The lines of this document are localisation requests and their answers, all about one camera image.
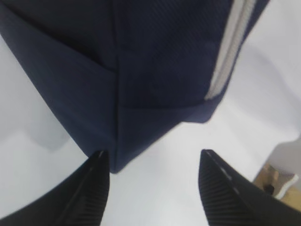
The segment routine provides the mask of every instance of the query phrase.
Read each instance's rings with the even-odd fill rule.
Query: striped black surface
[[[0,220],[0,226],[99,226],[109,176],[108,154],[96,152],[52,191]]]

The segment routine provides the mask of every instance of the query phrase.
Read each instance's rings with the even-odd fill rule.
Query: white backdrop
[[[200,150],[214,149],[249,180],[301,133],[301,2],[273,0],[240,54],[206,124],[181,123],[119,174],[102,226],[207,225]],[[0,37],[0,218],[34,201],[84,160]]]

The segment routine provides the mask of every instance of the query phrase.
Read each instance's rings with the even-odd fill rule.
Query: navy blue bag
[[[206,122],[267,0],[0,0],[0,34],[87,156],[111,172]]]

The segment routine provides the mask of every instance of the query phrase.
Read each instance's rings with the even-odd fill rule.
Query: white surface
[[[206,225],[200,150],[249,180],[276,145],[301,131],[300,2],[271,1],[242,49],[224,101],[207,124],[182,123],[118,175],[102,226]],[[0,217],[37,199],[86,158],[0,39]]]

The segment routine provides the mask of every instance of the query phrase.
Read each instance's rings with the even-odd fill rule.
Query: zipper
[[[233,1],[210,88],[205,96],[205,100],[212,99],[219,95],[228,81],[256,1],[257,0]]]

